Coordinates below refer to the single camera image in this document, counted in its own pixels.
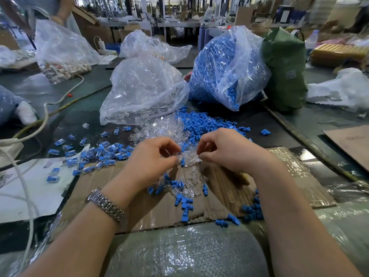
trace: person's arm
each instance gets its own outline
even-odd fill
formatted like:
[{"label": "person's arm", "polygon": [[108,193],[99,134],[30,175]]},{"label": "person's arm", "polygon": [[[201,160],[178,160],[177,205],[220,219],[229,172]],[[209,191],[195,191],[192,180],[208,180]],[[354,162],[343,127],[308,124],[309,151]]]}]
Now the person's arm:
[{"label": "person's arm", "polygon": [[201,137],[197,154],[255,180],[275,276],[361,276],[272,153],[233,129],[221,128]]},{"label": "person's arm", "polygon": [[14,22],[16,26],[19,26],[25,33],[29,36],[34,37],[35,33],[32,31],[28,23],[25,21],[23,16],[16,12],[14,9],[14,5],[10,0],[0,0],[0,7],[2,8],[3,12],[7,15],[8,18]]},{"label": "person's arm", "polygon": [[[154,184],[176,165],[178,157],[170,155],[180,151],[178,145],[168,137],[141,142],[132,152],[124,169],[101,193],[122,210],[126,209],[139,191]],[[89,202],[21,277],[99,276],[117,230],[118,223]]]},{"label": "person's arm", "polygon": [[71,10],[74,6],[74,0],[60,0],[59,10],[56,15],[52,15],[50,18],[56,23],[64,26],[65,21],[71,15]]}]

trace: bag of blue parts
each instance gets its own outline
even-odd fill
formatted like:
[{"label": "bag of blue parts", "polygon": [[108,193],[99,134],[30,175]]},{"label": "bag of blue parts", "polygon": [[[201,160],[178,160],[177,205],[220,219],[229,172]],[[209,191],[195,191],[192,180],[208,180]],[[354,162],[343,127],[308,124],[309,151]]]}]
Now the bag of blue parts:
[{"label": "bag of blue parts", "polygon": [[190,79],[190,99],[222,103],[232,111],[255,98],[270,71],[263,62],[263,38],[235,26],[212,39],[197,55]]}]

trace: person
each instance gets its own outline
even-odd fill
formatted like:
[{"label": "person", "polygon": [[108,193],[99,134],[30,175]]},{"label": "person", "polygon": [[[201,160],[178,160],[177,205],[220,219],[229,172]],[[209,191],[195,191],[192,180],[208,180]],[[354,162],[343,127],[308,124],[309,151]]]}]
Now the person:
[{"label": "person", "polygon": [[[168,137],[146,139],[102,194],[124,210],[139,191],[177,164],[174,154],[179,152],[179,146]],[[361,276],[276,156],[225,128],[204,134],[197,154],[204,161],[248,173],[255,180],[275,276]],[[99,276],[117,229],[112,217],[89,202],[21,276]]]},{"label": "person", "polygon": [[[28,36],[35,36],[36,19],[51,19],[81,34],[76,20],[71,14],[74,0],[0,0],[0,7]],[[17,12],[15,3],[25,11],[25,17]]]}]

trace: left hand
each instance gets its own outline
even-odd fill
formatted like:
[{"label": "left hand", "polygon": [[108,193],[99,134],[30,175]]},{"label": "left hand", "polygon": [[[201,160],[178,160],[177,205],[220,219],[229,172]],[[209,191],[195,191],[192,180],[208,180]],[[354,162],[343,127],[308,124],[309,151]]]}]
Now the left hand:
[{"label": "left hand", "polygon": [[118,177],[134,183],[140,191],[154,184],[166,171],[174,167],[181,148],[169,137],[146,139],[134,149]]},{"label": "left hand", "polygon": [[54,22],[58,23],[61,26],[64,26],[64,20],[56,15],[52,15],[50,16],[50,19],[53,20]]}]

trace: white cable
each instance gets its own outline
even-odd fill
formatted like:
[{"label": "white cable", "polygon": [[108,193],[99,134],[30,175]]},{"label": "white cable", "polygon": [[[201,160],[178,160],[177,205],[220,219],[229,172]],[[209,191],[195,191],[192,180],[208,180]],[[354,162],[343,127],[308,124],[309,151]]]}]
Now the white cable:
[{"label": "white cable", "polygon": [[21,262],[21,267],[20,267],[20,270],[19,270],[19,273],[21,273],[23,271],[24,266],[25,266],[25,262],[27,261],[27,256],[28,256],[28,252],[30,251],[30,248],[31,248],[33,231],[34,231],[33,230],[33,220],[34,220],[34,218],[33,218],[32,206],[31,206],[31,197],[30,197],[30,193],[28,191],[28,187],[25,183],[22,171],[21,171],[21,169],[19,169],[19,166],[17,165],[17,163],[13,160],[13,158],[10,156],[10,154],[8,154],[1,147],[0,147],[0,151],[2,153],[4,153],[5,156],[8,158],[8,160],[14,165],[14,168],[15,168],[17,174],[18,174],[18,177],[21,180],[22,187],[23,187],[24,194],[25,194],[25,200],[27,202],[28,215],[30,217],[30,232],[28,234],[27,247],[25,248],[23,259],[22,259],[22,262]]},{"label": "white cable", "polygon": [[[59,103],[61,103],[69,93],[71,93],[73,90],[75,90],[75,88],[77,88],[78,86],[81,85],[81,83],[83,83],[83,81],[85,80],[82,76],[78,75],[82,80],[77,83],[74,87],[72,87],[70,90],[68,90],[67,93],[64,94],[64,96],[58,101],[58,102],[54,102],[54,103],[50,103],[50,102],[46,102],[44,104],[44,110],[45,110],[45,117],[44,117],[44,121],[43,123],[41,124],[40,128],[38,130],[36,130],[35,132],[33,132],[32,134],[22,138],[22,139],[9,139],[9,142],[6,142],[4,144],[6,144],[6,146],[10,146],[12,144],[16,144],[16,143],[21,143],[23,141],[26,141],[28,139],[31,139],[33,138],[34,136],[36,136],[38,133],[40,133],[44,127],[46,126],[46,123],[49,119],[49,112],[47,110],[47,105],[57,105]],[[24,190],[24,194],[25,194],[25,199],[26,199],[26,202],[27,202],[27,208],[28,208],[28,215],[30,217],[29,221],[30,221],[30,232],[28,234],[28,242],[27,242],[27,246],[26,246],[26,249],[24,251],[24,255],[23,255],[23,259],[21,261],[21,266],[20,266],[20,270],[19,270],[19,273],[21,273],[24,269],[24,266],[25,266],[25,263],[27,261],[27,256],[28,256],[28,253],[30,251],[30,248],[31,248],[31,244],[32,244],[32,238],[33,238],[33,233],[34,233],[34,217],[33,217],[33,212],[32,212],[32,206],[31,206],[31,197],[30,197],[30,193],[28,191],[28,188],[27,188],[27,184],[24,180],[24,177],[23,177],[23,174],[22,174],[22,171],[19,169],[19,166],[17,165],[17,163],[13,160],[13,158],[5,151],[1,148],[1,144],[2,144],[2,140],[0,140],[0,152],[4,153],[5,156],[9,159],[9,161],[12,163],[12,165],[14,166],[17,174],[18,174],[18,177],[19,179],[21,180],[21,183],[22,183],[22,187],[23,187],[23,190]]]}]

